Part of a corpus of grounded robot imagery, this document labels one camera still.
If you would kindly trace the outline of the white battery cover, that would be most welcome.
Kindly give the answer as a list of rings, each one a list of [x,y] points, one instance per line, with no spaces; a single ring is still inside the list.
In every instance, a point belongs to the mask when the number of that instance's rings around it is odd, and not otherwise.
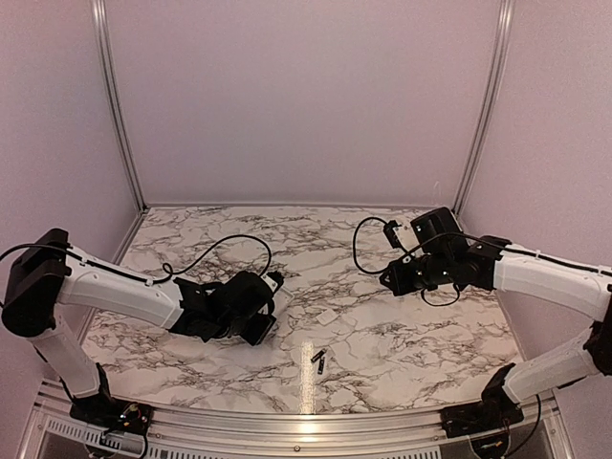
[[[328,311],[325,311],[325,312],[319,314],[317,316],[317,321],[321,325],[325,326],[325,325],[333,322],[337,317],[338,317],[338,315],[334,311],[328,310]]]

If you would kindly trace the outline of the black AAA battery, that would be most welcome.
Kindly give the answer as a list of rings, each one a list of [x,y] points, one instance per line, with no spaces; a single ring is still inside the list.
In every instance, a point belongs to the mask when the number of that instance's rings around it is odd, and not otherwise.
[[[318,361],[318,366],[317,366],[317,373],[319,375],[323,374],[324,366],[325,366],[325,357],[321,357]]]
[[[319,361],[326,354],[325,349],[319,350],[316,354],[311,357],[311,362]]]

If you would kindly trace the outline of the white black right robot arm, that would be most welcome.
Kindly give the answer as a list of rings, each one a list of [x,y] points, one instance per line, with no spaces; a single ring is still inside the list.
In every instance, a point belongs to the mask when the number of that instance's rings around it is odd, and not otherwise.
[[[446,207],[415,218],[410,227],[417,246],[390,262],[379,277],[393,295],[425,293],[443,285],[457,292],[474,287],[543,299],[592,321],[587,330],[555,349],[498,370],[474,407],[478,425],[497,426],[512,405],[543,391],[610,375],[610,268],[556,259],[504,238],[469,236]]]

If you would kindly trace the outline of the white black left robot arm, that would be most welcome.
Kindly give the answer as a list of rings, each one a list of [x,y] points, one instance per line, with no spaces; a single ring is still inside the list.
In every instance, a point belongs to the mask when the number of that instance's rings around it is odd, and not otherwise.
[[[83,351],[56,311],[85,306],[136,318],[171,334],[203,342],[239,337],[255,346],[276,322],[279,272],[241,271],[227,282],[199,284],[164,266],[164,277],[125,271],[72,246],[64,229],[50,229],[32,244],[8,249],[12,262],[1,320],[27,339],[59,376],[73,406],[102,426],[120,418],[101,366]]]

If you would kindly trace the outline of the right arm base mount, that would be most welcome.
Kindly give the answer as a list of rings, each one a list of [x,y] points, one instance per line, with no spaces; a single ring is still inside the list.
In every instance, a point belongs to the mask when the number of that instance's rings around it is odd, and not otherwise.
[[[518,406],[500,408],[483,402],[446,407],[440,415],[442,429],[448,438],[506,428],[524,420],[524,414]]]

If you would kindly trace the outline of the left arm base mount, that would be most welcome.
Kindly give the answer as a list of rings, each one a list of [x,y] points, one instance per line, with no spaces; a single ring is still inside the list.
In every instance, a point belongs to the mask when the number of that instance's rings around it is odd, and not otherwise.
[[[117,399],[113,405],[85,409],[72,404],[70,416],[84,423],[103,427],[106,433],[126,432],[145,435],[149,429],[153,407],[149,404]]]

